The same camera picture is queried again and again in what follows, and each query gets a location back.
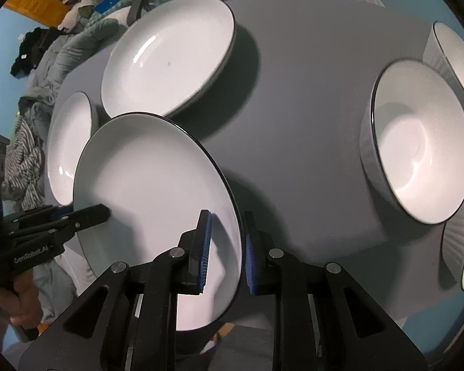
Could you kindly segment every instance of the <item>metal screw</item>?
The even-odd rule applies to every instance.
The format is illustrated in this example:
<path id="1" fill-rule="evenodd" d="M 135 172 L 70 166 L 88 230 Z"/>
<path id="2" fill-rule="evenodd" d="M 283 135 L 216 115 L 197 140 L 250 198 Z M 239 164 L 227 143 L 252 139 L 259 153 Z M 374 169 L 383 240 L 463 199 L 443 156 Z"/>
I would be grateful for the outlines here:
<path id="1" fill-rule="evenodd" d="M 170 250 L 170 256 L 172 258 L 178 258 L 178 257 L 181 257 L 182 255 L 184 255 L 184 249 L 181 248 L 181 247 L 174 247 Z"/>
<path id="2" fill-rule="evenodd" d="M 127 265 L 125 264 L 125 262 L 118 261 L 118 262 L 114 262 L 112 266 L 110 266 L 110 270 L 114 272 L 114 274 L 118 274 L 122 271 L 125 271 L 126 267 Z"/>
<path id="3" fill-rule="evenodd" d="M 329 271 L 331 274 L 340 273 L 340 271 L 341 271 L 340 265 L 339 265 L 339 264 L 335 264 L 335 262 L 330 262 L 330 263 L 327 265 L 327 271 Z"/>
<path id="4" fill-rule="evenodd" d="M 283 257 L 283 251 L 280 248 L 272 248 L 270 251 L 268 251 L 268 255 L 270 255 L 272 258 L 281 258 Z"/>

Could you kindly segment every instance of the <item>striped fabric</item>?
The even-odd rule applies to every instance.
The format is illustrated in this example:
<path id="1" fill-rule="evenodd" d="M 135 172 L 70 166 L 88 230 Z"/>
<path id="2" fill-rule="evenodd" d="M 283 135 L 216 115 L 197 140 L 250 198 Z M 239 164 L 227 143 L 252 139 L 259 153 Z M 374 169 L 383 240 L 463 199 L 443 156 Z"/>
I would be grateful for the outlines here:
<path id="1" fill-rule="evenodd" d="M 3 199 L 20 202 L 21 210 L 38 208 L 45 197 L 37 185 L 43 173 L 44 154 L 23 117 L 18 117 L 14 139 L 5 155 Z"/>

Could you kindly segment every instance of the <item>wooden door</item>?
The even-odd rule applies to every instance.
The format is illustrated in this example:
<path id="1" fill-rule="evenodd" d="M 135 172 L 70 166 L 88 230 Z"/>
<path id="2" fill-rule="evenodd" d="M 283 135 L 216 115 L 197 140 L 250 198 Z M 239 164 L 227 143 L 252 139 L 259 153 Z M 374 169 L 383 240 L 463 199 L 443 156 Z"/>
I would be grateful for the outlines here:
<path id="1" fill-rule="evenodd" d="M 7 0 L 4 7 L 34 19 L 47 27 L 56 27 L 70 10 L 60 0 Z"/>

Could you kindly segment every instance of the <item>clothing pile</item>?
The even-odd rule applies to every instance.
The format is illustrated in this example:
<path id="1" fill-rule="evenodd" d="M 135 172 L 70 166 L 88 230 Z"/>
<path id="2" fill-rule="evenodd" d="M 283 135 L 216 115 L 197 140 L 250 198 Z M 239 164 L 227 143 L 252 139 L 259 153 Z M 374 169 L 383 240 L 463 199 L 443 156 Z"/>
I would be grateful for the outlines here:
<path id="1" fill-rule="evenodd" d="M 55 99 L 65 77 L 118 31 L 119 23 L 106 19 L 78 35 L 60 36 L 31 72 L 19 101 L 19 117 L 5 157 L 2 198 L 13 201 L 15 211 L 37 208 L 45 202 L 43 148 Z"/>
<path id="2" fill-rule="evenodd" d="M 31 70 L 40 64 L 48 47 L 62 34 L 65 33 L 57 28 L 35 28 L 32 32 L 26 33 L 19 46 L 19 55 L 10 69 L 10 74 L 16 76 L 22 71 L 29 75 Z"/>
<path id="3" fill-rule="evenodd" d="M 58 29 L 65 33 L 79 33 L 88 23 L 89 17 L 93 13 L 98 0 L 80 0 L 73 5 L 72 9 L 65 15 Z"/>

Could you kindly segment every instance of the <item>gray table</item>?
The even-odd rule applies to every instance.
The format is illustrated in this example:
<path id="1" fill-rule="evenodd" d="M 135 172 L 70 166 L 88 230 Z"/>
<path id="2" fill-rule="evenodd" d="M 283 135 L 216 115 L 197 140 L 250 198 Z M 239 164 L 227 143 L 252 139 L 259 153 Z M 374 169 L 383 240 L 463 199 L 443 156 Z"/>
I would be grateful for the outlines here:
<path id="1" fill-rule="evenodd" d="M 260 229 L 301 260 L 338 261 L 394 319 L 457 292 L 440 256 L 443 225 L 420 224 L 389 206 L 359 158 L 376 77 L 393 60 L 421 59 L 431 24 L 352 0 L 229 5 L 238 24 L 230 62 L 174 121 L 219 164 L 239 209 L 252 210 Z M 69 74 L 53 117 L 75 91 L 101 107 L 112 49 Z M 46 196 L 55 203 L 48 185 Z M 244 290 L 226 318 L 267 326 L 272 311 L 270 298 Z"/>

